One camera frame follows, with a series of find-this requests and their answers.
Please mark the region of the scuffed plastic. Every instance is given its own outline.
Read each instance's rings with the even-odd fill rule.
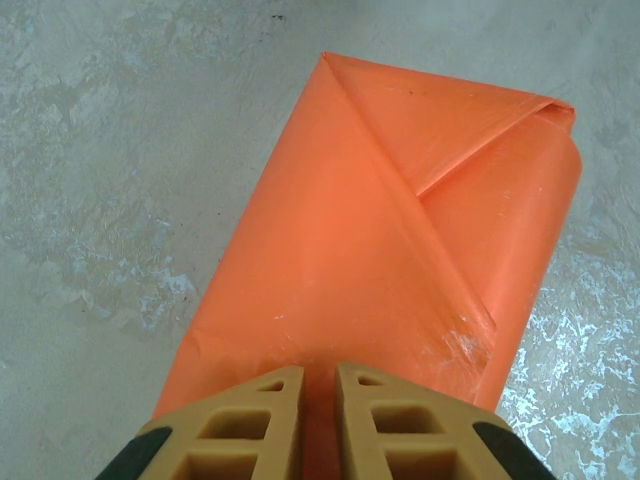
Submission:
[[[155,415],[307,372],[307,478],[337,478],[334,370],[495,408],[580,175],[551,98],[324,54]]]

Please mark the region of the gray concrete surface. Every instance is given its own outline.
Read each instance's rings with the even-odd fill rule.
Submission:
[[[387,3],[0,3],[0,478],[90,478],[146,421],[323,50],[576,106],[499,413],[559,478],[640,478],[640,2]]]

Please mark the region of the orange plastic sheet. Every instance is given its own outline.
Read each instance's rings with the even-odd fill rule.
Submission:
[[[307,373],[307,478],[338,478],[334,369],[495,408],[581,170],[573,109],[324,54],[178,350],[155,415]]]

